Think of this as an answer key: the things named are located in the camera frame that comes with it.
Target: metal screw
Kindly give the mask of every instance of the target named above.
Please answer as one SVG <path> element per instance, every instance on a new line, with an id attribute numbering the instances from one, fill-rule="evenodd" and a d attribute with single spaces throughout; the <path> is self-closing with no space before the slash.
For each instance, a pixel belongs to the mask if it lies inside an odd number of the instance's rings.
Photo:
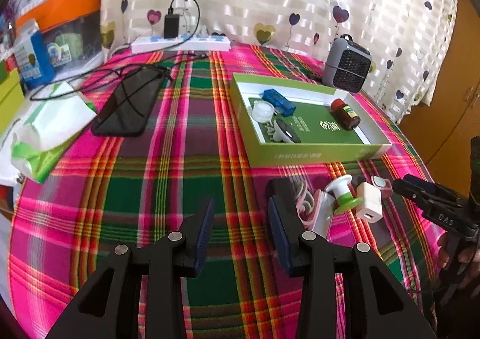
<path id="1" fill-rule="evenodd" d="M 370 251 L 370 246 L 364 242 L 360 242 L 357 244 L 357 250 L 361 253 L 368 253 Z"/>
<path id="2" fill-rule="evenodd" d="M 115 253 L 117 255 L 123 255 L 127 251 L 128 251 L 128 247 L 126 245 L 118 245 L 117 247 L 115 247 Z"/>
<path id="3" fill-rule="evenodd" d="M 169 233 L 169 239 L 172 242 L 176 242 L 177 240 L 180 240 L 183 237 L 181 232 L 178 232 L 177 230 L 175 232 Z"/>
<path id="4" fill-rule="evenodd" d="M 306 230 L 304 233 L 301 234 L 302 238 L 305 240 L 315 240 L 317 235 L 315 232 L 312 232 L 311 230 Z"/>

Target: human hand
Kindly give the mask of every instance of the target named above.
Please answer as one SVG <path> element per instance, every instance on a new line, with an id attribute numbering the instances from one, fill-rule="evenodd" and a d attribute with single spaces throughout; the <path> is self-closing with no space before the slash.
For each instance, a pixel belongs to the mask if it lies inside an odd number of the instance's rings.
<path id="1" fill-rule="evenodd" d="M 437 245 L 441 247 L 438 253 L 437 266 L 440 267 L 440 269 L 443 269 L 451 259 L 447 253 L 447 232 L 440 236 Z M 465 277 L 463 278 L 463 281 L 459 285 L 459 289 L 463 289 L 480 274 L 480 248 L 477 248 L 474 245 L 466 248 L 458 255 L 458 261 L 461 263 L 468 263 L 472 261 L 467 273 L 465 274 Z"/>

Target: wooden cabinet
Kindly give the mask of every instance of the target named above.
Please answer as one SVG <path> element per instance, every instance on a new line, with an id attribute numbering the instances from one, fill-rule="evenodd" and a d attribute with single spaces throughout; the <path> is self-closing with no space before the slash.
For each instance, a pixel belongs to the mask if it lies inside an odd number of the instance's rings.
<path id="1" fill-rule="evenodd" d="M 470 140 L 480 135 L 479 91 L 480 88 L 452 135 L 427 164 L 436 182 L 465 196 L 470 189 Z"/>
<path id="2" fill-rule="evenodd" d="M 430 106 L 421 103 L 399 127 L 428 162 L 459 124 L 480 80 L 480 17 L 469 0 L 458 0 L 452 41 Z"/>
<path id="3" fill-rule="evenodd" d="M 480 135 L 480 17 L 458 0 L 452 41 L 430 106 L 414 106 L 399 127 L 434 180 L 467 195 L 470 139 Z"/>

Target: brown glass bottle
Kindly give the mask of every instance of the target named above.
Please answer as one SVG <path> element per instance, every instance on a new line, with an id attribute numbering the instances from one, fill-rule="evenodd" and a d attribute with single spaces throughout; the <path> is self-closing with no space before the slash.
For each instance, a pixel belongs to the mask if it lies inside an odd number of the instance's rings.
<path id="1" fill-rule="evenodd" d="M 347 131 L 351 131 L 360 124 L 360 117 L 340 98 L 334 100 L 330 108 L 335 120 Z"/>

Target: bottle label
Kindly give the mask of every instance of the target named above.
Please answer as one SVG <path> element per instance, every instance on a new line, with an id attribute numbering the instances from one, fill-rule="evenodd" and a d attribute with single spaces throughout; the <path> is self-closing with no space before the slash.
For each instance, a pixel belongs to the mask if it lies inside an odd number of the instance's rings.
<path id="1" fill-rule="evenodd" d="M 344 106 L 343 107 L 343 110 L 351 117 L 351 118 L 354 118 L 354 117 L 358 117 L 358 114 L 356 114 L 351 107 L 349 107 L 348 105 Z"/>

